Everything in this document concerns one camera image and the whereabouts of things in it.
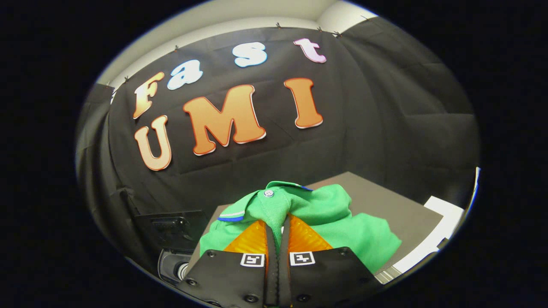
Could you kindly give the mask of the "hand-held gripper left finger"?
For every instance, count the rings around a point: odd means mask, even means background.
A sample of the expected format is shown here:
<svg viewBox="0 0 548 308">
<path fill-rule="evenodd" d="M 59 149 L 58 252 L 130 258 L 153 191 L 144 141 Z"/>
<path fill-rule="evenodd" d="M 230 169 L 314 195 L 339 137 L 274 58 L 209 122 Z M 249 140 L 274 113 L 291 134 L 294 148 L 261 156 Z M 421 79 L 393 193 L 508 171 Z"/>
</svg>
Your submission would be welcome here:
<svg viewBox="0 0 548 308">
<path fill-rule="evenodd" d="M 277 307 L 278 273 L 272 230 L 258 220 L 225 249 L 206 250 L 176 287 L 217 307 Z"/>
</svg>

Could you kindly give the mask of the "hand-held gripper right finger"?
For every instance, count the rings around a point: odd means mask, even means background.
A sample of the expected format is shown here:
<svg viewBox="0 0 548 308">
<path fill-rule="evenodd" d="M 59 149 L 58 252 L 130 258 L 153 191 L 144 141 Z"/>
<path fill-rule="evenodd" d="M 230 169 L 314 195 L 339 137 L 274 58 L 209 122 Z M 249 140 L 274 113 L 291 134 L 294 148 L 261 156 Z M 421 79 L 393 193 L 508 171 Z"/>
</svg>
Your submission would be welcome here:
<svg viewBox="0 0 548 308">
<path fill-rule="evenodd" d="M 380 292 L 382 284 L 349 247 L 331 247 L 291 214 L 283 226 L 280 306 L 346 306 Z"/>
</svg>

